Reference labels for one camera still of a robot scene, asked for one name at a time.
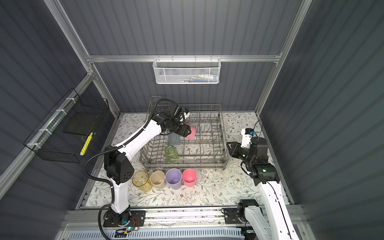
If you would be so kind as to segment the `pink plastic cup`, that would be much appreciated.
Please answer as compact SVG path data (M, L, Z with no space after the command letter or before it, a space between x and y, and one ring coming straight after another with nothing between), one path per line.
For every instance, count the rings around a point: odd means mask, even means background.
M182 173L182 179L185 186L192 188L197 180L197 173L193 169L186 169Z
M195 137L195 135L196 135L196 128L190 126L190 131L189 131L189 134L186 136L186 138L191 140Z

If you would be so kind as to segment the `blue transparent cup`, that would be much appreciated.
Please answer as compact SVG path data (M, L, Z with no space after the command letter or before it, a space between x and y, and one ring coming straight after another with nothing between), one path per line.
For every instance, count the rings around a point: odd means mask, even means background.
M171 133L168 135L168 145L169 146L177 146L181 143L181 136Z

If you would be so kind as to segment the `green transparent cup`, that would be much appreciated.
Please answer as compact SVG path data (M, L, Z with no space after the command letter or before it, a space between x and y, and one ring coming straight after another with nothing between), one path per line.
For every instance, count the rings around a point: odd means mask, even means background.
M165 148L165 156L168 164L177 164L179 162L179 154L174 146Z

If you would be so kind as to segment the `purple plastic cup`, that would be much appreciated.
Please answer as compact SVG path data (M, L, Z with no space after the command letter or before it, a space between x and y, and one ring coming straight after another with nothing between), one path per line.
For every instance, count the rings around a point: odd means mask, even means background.
M182 172L179 169L170 169L166 172L165 180L174 190L178 190L182 185Z

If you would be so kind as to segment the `beige plastic cup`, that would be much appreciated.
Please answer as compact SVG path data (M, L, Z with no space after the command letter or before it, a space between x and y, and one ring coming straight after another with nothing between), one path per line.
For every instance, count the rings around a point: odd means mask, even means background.
M151 184L157 189L163 189L166 186L166 176L162 171L155 171L150 176Z

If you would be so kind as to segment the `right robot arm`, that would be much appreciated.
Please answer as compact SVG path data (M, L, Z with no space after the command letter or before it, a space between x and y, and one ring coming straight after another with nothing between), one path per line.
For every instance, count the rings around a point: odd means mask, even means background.
M259 137L241 143L227 142L229 155L241 160L243 172L257 187L268 219L256 200L240 200L237 207L239 219L249 223L259 240L298 240L291 217L283 199L280 177L274 165L268 162L267 140Z

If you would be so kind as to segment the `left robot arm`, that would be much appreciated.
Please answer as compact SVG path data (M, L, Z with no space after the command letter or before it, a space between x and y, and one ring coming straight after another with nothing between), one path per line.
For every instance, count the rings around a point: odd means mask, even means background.
M114 147L106 147L86 161L83 168L85 176L91 180L106 183L111 188L112 200L106 207L116 225L125 227L133 221L126 186L126 182L133 177L135 171L131 164L133 157L150 140L165 131L192 139L196 135L196 129L186 124L189 116L190 111L187 108L169 99L159 99L142 127L123 142ZM107 179L92 176L87 171L89 163L101 155L104 156Z

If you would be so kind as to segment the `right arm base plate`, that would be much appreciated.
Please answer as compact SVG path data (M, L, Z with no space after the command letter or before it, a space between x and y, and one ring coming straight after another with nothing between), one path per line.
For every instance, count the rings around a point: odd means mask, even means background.
M267 223L259 206L248 206L240 210L237 208L222 208L221 213L224 215L227 225L245 224L246 221L257 224Z

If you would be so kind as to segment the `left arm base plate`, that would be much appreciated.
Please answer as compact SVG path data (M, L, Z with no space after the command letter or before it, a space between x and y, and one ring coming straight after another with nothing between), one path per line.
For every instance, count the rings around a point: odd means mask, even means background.
M109 209L103 215L103 227L142 227L146 219L146 211L125 211L121 214Z

